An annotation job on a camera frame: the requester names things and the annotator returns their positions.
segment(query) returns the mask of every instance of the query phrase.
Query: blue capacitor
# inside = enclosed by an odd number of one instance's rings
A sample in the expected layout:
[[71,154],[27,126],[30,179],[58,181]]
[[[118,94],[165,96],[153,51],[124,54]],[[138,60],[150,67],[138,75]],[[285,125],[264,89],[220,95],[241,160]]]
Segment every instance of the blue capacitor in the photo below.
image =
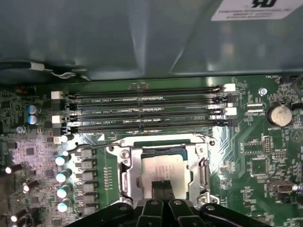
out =
[[36,116],[36,115],[30,115],[28,118],[27,118],[27,122],[29,124],[36,124],[36,125],[39,125],[41,124],[41,117],[40,116]]
[[39,114],[41,112],[41,108],[37,105],[29,105],[27,107],[27,112],[29,114]]

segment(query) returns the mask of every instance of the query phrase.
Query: component label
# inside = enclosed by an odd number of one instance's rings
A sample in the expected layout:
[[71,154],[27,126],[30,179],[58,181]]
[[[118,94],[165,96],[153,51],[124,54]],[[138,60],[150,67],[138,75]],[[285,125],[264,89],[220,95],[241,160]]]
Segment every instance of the component label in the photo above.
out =
[[212,21],[283,19],[303,0],[223,0]]

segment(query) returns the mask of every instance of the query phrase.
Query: screw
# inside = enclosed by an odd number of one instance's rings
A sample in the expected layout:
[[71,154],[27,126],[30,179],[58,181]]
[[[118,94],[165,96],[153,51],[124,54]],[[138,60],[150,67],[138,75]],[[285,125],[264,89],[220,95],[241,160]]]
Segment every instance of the screw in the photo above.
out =
[[199,198],[199,203],[200,203],[201,205],[206,204],[206,201],[207,201],[206,196],[201,196],[201,197]]
[[176,200],[176,201],[174,201],[174,203],[175,203],[176,205],[181,205],[181,204],[182,204],[182,202],[181,202],[180,200]]
[[211,206],[211,205],[208,205],[208,206],[206,207],[206,209],[208,209],[208,210],[214,210],[214,207]]
[[122,151],[120,152],[120,157],[121,157],[122,159],[128,159],[128,158],[129,158],[129,152],[128,152],[128,150],[122,150]]
[[119,207],[120,210],[127,210],[127,207]]
[[267,89],[266,89],[266,88],[261,87],[261,88],[259,89],[259,95],[261,95],[261,96],[265,96],[266,94],[267,94]]

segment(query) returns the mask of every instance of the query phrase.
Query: metal socket bracket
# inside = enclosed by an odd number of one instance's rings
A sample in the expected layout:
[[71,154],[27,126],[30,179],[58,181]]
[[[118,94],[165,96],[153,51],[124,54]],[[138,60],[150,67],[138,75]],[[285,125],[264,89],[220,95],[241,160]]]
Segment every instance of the metal socket bracket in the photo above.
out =
[[[186,144],[174,144],[176,140],[189,140]],[[172,141],[171,145],[153,147],[135,147],[136,142],[144,141]],[[133,206],[144,199],[141,186],[141,155],[146,149],[152,148],[177,148],[184,147],[187,151],[187,168],[192,172],[191,182],[188,184],[189,200],[195,208],[200,208],[201,194],[210,194],[210,171],[209,171],[209,146],[214,146],[216,141],[213,138],[195,134],[157,135],[157,136],[136,136],[126,137],[114,142],[120,146],[107,147],[109,154],[117,156],[118,162],[118,183],[120,197],[127,197],[133,200]],[[206,196],[206,203],[211,202],[211,196]]]

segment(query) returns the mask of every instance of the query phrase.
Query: motherboard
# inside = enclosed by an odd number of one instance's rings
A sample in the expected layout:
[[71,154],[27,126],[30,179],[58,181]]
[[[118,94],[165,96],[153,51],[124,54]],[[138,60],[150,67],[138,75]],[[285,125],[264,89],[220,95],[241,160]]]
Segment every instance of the motherboard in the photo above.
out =
[[0,92],[0,226],[61,227],[170,180],[276,227],[303,225],[297,76],[17,86]]

